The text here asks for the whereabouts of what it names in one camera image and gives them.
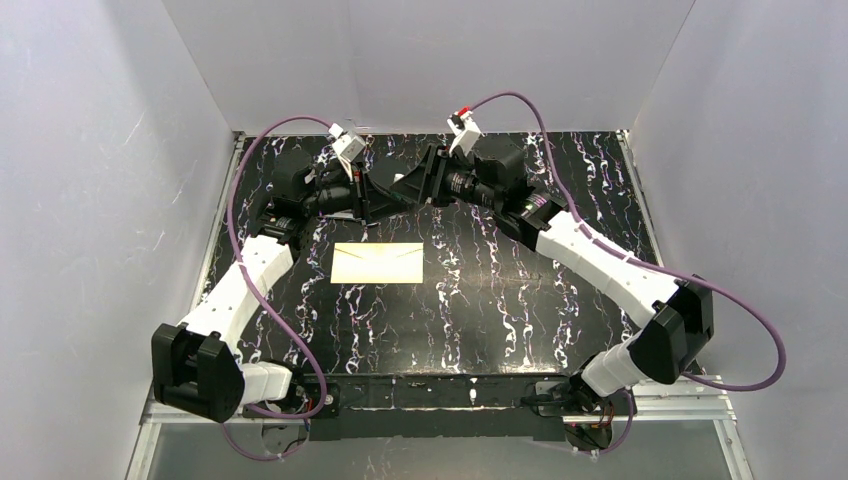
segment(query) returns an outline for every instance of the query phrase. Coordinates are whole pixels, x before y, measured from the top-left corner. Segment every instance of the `black marble surface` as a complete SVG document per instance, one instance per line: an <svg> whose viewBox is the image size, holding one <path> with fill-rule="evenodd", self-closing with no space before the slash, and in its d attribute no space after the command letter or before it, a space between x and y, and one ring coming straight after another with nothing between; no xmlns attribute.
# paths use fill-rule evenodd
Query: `black marble surface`
<svg viewBox="0 0 848 480"><path fill-rule="evenodd" d="M531 179L558 192L541 136L510 135L527 151ZM639 258L654 262L615 134L552 133L550 139L558 170L587 222ZM375 135L366 140L369 163L394 157L411 168L428 142L446 143L447 137ZM239 186L236 214L242 236L269 189L274 156L294 148L313 154L318 164L332 158L324 137L264 141ZM582 278L500 234L485 209L425 206L370 229L351 222L316 222L316 241L269 298L327 372L570 372L634 331L623 311ZM424 283L331 284L334 242L423 242ZM222 225L207 292L232 261ZM305 363L303 354L262 311L245 329L239 353L243 361Z"/></svg>

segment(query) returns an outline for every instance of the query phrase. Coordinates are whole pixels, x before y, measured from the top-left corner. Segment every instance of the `black marble table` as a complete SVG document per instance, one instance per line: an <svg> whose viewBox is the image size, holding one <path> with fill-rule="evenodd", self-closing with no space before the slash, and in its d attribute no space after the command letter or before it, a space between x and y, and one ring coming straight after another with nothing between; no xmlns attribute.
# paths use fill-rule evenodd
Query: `black marble table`
<svg viewBox="0 0 848 480"><path fill-rule="evenodd" d="M557 193L541 136L509 135L526 150L532 181ZM615 133L553 133L550 139L558 170L586 221L637 257L655 261ZM371 163L393 157L411 168L428 142L446 141L444 135L369 136L366 158ZM318 164L333 155L320 136L264 141L239 186L236 210L242 235L267 198L274 157L296 148L311 153ZM634 331L611 300L573 272L499 233L483 208L425 206L370 229L322 219L315 238L269 298L329 373L570 372ZM331 284L334 242L423 242L424 283ZM232 261L222 225L207 292ZM240 355L243 361L306 363L262 311L245 329Z"/></svg>

